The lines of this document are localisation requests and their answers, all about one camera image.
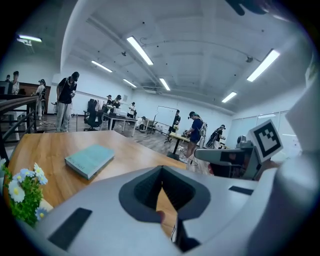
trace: book cover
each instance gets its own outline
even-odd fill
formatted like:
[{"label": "book cover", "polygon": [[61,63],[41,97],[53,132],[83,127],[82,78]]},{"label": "book cover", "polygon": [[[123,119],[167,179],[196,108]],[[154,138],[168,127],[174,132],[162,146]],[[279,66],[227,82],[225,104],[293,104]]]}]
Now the book cover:
[{"label": "book cover", "polygon": [[65,163],[89,180],[114,156],[114,150],[95,144],[67,156]]}]

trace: gray wooden floor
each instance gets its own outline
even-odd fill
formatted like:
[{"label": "gray wooden floor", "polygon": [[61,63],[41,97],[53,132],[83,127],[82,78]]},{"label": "gray wooden floor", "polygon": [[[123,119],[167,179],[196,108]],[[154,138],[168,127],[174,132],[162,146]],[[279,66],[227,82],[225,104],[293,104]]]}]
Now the gray wooden floor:
[{"label": "gray wooden floor", "polygon": [[[56,130],[55,127],[55,122],[56,122],[56,116],[55,115],[44,115],[42,117],[42,121],[37,121],[37,130],[38,131],[45,131],[46,133],[54,133]],[[114,130],[123,136],[128,137],[130,140],[134,140],[135,142],[152,149],[156,152],[159,152],[163,155],[167,155],[168,151],[173,152],[175,145],[176,145],[176,139],[172,139],[171,142],[165,143],[166,136],[158,133],[154,134],[147,134],[147,132],[142,133],[139,132],[138,130],[135,131],[134,136],[132,137],[132,129],[133,125],[128,125],[126,124],[124,127],[124,131],[122,132],[122,121],[116,121]],[[78,119],[74,116],[70,118],[69,121],[69,132],[76,132],[76,131],[83,131],[84,128],[89,128],[87,124],[84,123],[84,117],[83,116],[78,116]],[[107,130],[108,129],[108,122],[103,122],[102,123],[102,130]],[[180,142],[179,143],[178,149],[182,149],[182,151],[177,150],[177,154],[186,154],[186,150],[188,147],[187,142]],[[209,175],[209,170],[208,170],[208,162],[199,160],[194,158],[194,161],[192,164],[190,164],[190,160],[188,161],[187,164],[187,170],[197,172],[197,173],[202,173],[202,174],[208,174]]]}]

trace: black cap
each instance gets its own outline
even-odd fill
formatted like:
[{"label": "black cap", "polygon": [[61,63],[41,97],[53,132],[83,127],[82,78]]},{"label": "black cap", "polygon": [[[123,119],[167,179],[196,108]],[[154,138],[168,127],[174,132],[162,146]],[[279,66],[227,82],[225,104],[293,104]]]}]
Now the black cap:
[{"label": "black cap", "polygon": [[79,72],[77,72],[77,71],[74,72],[74,73],[71,75],[71,77],[73,78],[74,81],[78,81],[79,76],[80,76],[80,75],[79,75]]}]

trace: metal railing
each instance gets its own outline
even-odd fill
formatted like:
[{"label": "metal railing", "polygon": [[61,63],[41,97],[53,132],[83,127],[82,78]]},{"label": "metal railing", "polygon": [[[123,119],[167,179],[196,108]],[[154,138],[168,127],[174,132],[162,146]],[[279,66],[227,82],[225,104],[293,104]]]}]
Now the metal railing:
[{"label": "metal railing", "polygon": [[[0,124],[9,123],[13,124],[8,130],[2,131],[3,127],[0,125],[0,156],[7,160],[9,163],[9,158],[6,152],[5,144],[6,143],[16,143],[19,140],[8,140],[9,136],[13,133],[23,133],[29,134],[31,132],[37,132],[37,123],[36,123],[36,104],[38,96],[25,96],[25,95],[0,95],[0,100],[6,100],[0,102],[0,117],[3,117],[8,112],[25,112],[25,116],[21,117],[19,120],[0,120]],[[21,106],[25,106],[26,109],[16,109]],[[25,130],[16,130],[21,123],[26,123]]]}]

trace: ceiling light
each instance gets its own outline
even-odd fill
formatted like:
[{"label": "ceiling light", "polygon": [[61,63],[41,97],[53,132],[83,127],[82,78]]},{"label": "ceiling light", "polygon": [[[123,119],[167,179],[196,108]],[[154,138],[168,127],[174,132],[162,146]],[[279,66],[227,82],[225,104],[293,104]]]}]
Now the ceiling light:
[{"label": "ceiling light", "polygon": [[275,114],[264,114],[264,115],[258,115],[258,118],[273,118],[275,117]]},{"label": "ceiling light", "polygon": [[279,57],[279,55],[279,52],[271,50],[257,67],[257,69],[247,78],[247,80],[253,82],[258,76],[262,74],[263,71],[265,71],[272,64],[272,62],[274,62]]},{"label": "ceiling light", "polygon": [[148,65],[154,64],[133,36],[130,36],[129,38],[127,38],[127,40],[133,46],[133,48],[136,49],[136,51],[141,55],[141,57],[145,60],[145,62]]},{"label": "ceiling light", "polygon": [[133,87],[137,88],[133,83],[129,82],[127,79],[123,79],[123,81],[125,81],[125,82],[127,82],[129,85],[131,85],[131,86],[133,86]]},{"label": "ceiling light", "polygon": [[294,134],[282,134],[284,136],[291,136],[291,137],[297,137],[297,135],[294,135]]},{"label": "ceiling light", "polygon": [[231,92],[227,97],[225,97],[223,100],[222,100],[222,102],[223,103],[226,103],[228,100],[230,100],[230,99],[232,99],[234,96],[236,96],[237,95],[237,93],[236,92]]},{"label": "ceiling light", "polygon": [[108,72],[112,72],[112,70],[110,70],[109,68],[105,67],[105,66],[102,66],[101,64],[99,64],[98,62],[95,62],[94,60],[91,61],[93,64],[99,66],[100,68],[103,68],[104,70],[108,71]]},{"label": "ceiling light", "polygon": [[34,37],[34,36],[29,36],[29,35],[23,35],[23,34],[20,34],[19,37],[21,39],[27,39],[27,40],[32,40],[32,41],[36,41],[36,42],[42,42],[42,40],[39,38],[39,37]]},{"label": "ceiling light", "polygon": [[159,78],[160,82],[163,84],[163,86],[166,88],[167,91],[170,91],[169,86],[167,85],[166,81],[163,78]]}]

